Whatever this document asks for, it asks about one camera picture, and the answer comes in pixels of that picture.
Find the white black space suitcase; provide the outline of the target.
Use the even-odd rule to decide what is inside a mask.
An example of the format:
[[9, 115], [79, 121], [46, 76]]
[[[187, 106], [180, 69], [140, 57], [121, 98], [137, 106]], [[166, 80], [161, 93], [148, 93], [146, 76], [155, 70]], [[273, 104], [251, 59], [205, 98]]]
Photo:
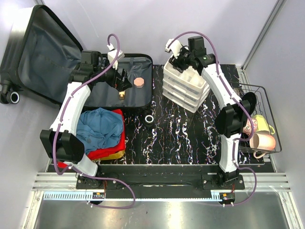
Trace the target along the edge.
[[[19, 9], [0, 65], [0, 101], [19, 102], [19, 91], [27, 90], [61, 105], [69, 77], [81, 63], [84, 49], [56, 14], [45, 5]], [[144, 86], [126, 89], [119, 99], [116, 89], [97, 83], [84, 109], [146, 108], [153, 94], [153, 61], [146, 54], [127, 53], [119, 61], [118, 72], [126, 72], [129, 82], [144, 79]]]

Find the white compartment organizer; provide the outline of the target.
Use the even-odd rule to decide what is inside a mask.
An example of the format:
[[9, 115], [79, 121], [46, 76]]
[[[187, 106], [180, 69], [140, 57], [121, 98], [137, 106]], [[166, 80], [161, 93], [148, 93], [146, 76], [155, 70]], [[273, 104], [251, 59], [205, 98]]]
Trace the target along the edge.
[[189, 66], [182, 73], [166, 62], [163, 67], [163, 95], [191, 113], [195, 113], [210, 92], [209, 84]]

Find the orange plastic bin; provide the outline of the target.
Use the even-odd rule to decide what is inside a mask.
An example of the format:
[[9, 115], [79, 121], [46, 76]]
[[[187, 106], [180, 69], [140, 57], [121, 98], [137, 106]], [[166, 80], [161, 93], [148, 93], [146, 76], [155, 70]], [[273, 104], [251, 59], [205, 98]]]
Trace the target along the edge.
[[116, 160], [116, 159], [120, 159], [125, 155], [125, 151], [118, 151], [114, 154], [110, 154], [108, 156], [102, 157], [100, 158], [100, 160], [105, 161], [105, 160]]

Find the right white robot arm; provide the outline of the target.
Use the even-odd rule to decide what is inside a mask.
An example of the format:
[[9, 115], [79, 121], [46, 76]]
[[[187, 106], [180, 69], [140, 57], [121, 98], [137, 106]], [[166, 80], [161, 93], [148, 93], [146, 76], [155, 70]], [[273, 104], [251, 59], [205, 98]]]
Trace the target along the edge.
[[223, 172], [216, 177], [216, 183], [227, 189], [234, 182], [231, 174], [238, 169], [238, 143], [256, 101], [241, 98], [232, 89], [221, 72], [217, 52], [207, 53], [206, 40], [200, 33], [188, 39], [188, 46], [183, 46], [178, 38], [168, 40], [165, 51], [172, 55], [163, 70], [163, 94], [182, 107], [193, 105], [190, 111], [196, 112], [208, 92], [214, 93], [220, 107], [215, 127], [221, 137], [219, 167]]

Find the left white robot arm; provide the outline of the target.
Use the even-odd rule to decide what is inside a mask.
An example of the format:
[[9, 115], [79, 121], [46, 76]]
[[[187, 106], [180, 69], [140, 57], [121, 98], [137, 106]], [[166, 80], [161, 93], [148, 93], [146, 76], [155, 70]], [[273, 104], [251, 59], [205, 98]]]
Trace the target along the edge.
[[87, 175], [86, 183], [99, 188], [103, 177], [97, 174], [98, 166], [85, 154], [84, 144], [76, 137], [81, 112], [96, 83], [106, 82], [119, 92], [132, 84], [125, 77], [126, 71], [118, 72], [118, 61], [124, 57], [122, 51], [111, 48], [106, 60], [98, 51], [82, 51], [81, 62], [71, 72], [67, 92], [60, 111], [48, 130], [42, 130], [40, 140], [49, 158], [74, 168]]

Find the red garment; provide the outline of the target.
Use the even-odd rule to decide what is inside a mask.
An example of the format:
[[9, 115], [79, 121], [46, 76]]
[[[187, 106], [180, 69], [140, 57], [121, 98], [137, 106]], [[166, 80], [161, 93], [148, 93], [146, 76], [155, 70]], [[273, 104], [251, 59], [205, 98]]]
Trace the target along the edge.
[[[120, 109], [113, 110], [112, 112], [115, 112], [117, 114], [121, 114], [122, 115], [122, 119], [123, 119], [123, 113], [122, 113], [122, 111]], [[85, 152], [84, 152], [84, 144], [82, 143], [82, 145], [83, 145], [83, 147], [81, 148], [81, 155], [84, 155], [85, 154]], [[107, 148], [107, 149], [97, 149], [95, 151], [90, 152], [86, 156], [88, 156], [88, 158], [91, 159], [91, 160], [97, 160], [97, 159], [100, 159], [102, 157], [108, 156], [110, 154], [114, 154], [114, 153], [116, 153], [118, 151], [122, 151], [124, 149], [125, 149], [125, 130], [123, 128], [123, 133], [121, 135], [121, 139], [120, 139], [119, 144], [117, 146], [112, 147], [112, 148]]]

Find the blue cloth garment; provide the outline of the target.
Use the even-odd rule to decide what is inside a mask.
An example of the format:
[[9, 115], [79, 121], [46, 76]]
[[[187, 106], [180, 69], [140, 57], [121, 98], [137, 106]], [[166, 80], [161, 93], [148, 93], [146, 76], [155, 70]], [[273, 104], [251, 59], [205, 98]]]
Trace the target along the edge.
[[84, 152], [88, 155], [97, 149], [107, 149], [119, 144], [123, 133], [121, 114], [98, 108], [81, 114], [76, 137], [84, 144]]

